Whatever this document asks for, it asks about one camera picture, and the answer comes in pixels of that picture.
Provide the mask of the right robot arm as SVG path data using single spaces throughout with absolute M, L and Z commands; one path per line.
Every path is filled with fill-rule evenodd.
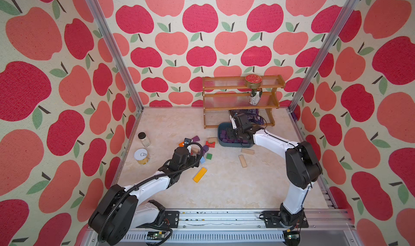
M 230 119 L 232 129 L 229 134 L 233 139 L 264 147 L 285 159 L 290 186 L 280 206 L 278 219 L 282 227 L 295 226 L 304 218 L 305 198 L 323 172 L 312 145 L 307 141 L 298 143 L 272 134 L 250 122 L 245 113 L 235 113 Z

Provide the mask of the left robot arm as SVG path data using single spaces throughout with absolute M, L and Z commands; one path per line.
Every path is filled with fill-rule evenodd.
M 163 227 L 165 207 L 151 197 L 177 183 L 182 172 L 198 167 L 202 156 L 202 145 L 186 143 L 176 148 L 172 158 L 149 178 L 127 187 L 118 184 L 110 187 L 88 221 L 97 233 L 98 242 L 114 246 L 131 227 L 141 226 L 165 232 L 157 245 L 166 242 L 173 230 Z

